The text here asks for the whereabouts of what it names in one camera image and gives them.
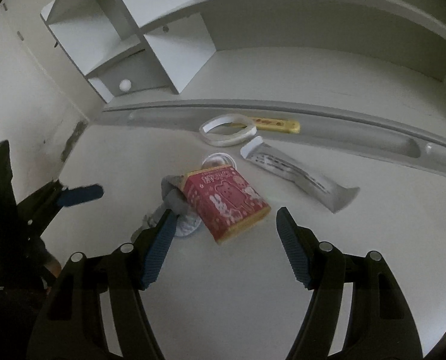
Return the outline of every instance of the white table surface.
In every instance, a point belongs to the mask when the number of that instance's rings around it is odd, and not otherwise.
[[[222,246],[205,228],[173,241],[158,281],[142,293],[166,359],[286,357],[312,292],[295,280],[277,235],[275,215],[282,206],[343,253],[383,254],[427,353],[446,331],[446,178],[339,151],[268,143],[343,186],[359,186],[360,194],[332,214],[293,184],[245,162],[239,146],[213,148],[185,131],[92,126],[61,181],[69,187],[100,183],[105,195],[63,209],[43,235],[47,248],[63,263],[75,251],[88,257],[110,253],[128,242],[143,216],[160,204],[163,176],[198,169],[205,155],[225,151],[272,212]],[[342,347],[350,302],[351,284],[345,284],[332,352]],[[118,353],[111,319],[105,320],[109,345]]]

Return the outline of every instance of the white wall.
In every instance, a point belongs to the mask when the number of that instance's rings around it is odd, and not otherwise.
[[[25,40],[22,45],[40,69],[51,77],[63,92],[67,101],[73,103],[86,117],[94,118],[104,105],[103,100],[83,78],[78,69],[46,28],[41,10],[53,0],[3,0],[7,11],[4,17],[12,32],[19,31]]]
[[[61,152],[85,118],[26,54],[0,11],[0,141],[10,141],[17,200],[58,176]]]

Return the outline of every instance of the white tape roll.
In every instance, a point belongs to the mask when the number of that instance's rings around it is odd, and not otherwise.
[[[221,135],[213,134],[208,131],[215,127],[221,126],[226,123],[240,123],[246,126],[245,129],[231,134],[231,135]],[[214,117],[212,120],[205,122],[200,127],[200,134],[203,140],[212,146],[223,147],[223,146],[233,146],[238,145],[256,135],[257,128],[255,122],[249,117],[239,114],[227,114]]]

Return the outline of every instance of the red snack package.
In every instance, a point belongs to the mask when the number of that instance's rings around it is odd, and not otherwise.
[[[231,165],[188,173],[181,190],[217,243],[248,229],[271,210]]]

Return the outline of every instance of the wall stain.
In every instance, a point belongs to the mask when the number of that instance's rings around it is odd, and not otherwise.
[[[66,142],[65,149],[61,153],[60,159],[62,162],[65,162],[68,159],[71,151],[76,145],[76,142],[78,142],[78,139],[82,136],[83,132],[85,132],[87,127],[88,123],[85,121],[80,121],[77,123],[75,129],[73,130],[72,135],[68,138]]]

